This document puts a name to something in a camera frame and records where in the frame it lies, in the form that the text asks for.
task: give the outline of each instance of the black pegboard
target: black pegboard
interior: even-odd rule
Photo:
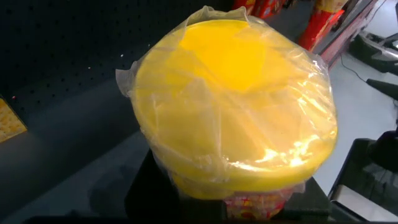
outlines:
[[[232,0],[4,0],[0,93],[29,116],[114,78],[204,5]]]

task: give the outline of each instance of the red box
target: red box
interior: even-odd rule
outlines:
[[[285,0],[257,0],[253,9],[253,16],[265,19],[277,14],[282,9]]]

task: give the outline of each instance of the yellow lid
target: yellow lid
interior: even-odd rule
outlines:
[[[166,35],[143,59],[131,99],[156,156],[196,198],[297,184],[336,141],[325,69],[276,31],[245,21]]]

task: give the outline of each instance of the black stand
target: black stand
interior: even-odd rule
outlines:
[[[381,82],[377,80],[373,80],[371,78],[368,78],[366,80],[366,83],[379,90],[380,92],[386,94],[387,96],[390,96],[394,100],[398,100],[398,85],[391,84],[391,83],[386,83],[386,82]]]
[[[327,221],[330,202],[314,178],[303,194],[293,194],[284,209],[273,219]],[[181,222],[226,221],[222,200],[180,199],[170,179],[158,168],[149,151],[124,201],[131,220],[175,220]]]

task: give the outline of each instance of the store shelf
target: store shelf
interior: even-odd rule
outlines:
[[[28,132],[0,143],[0,220],[139,130],[116,68],[204,5],[231,3],[3,1],[0,94]]]

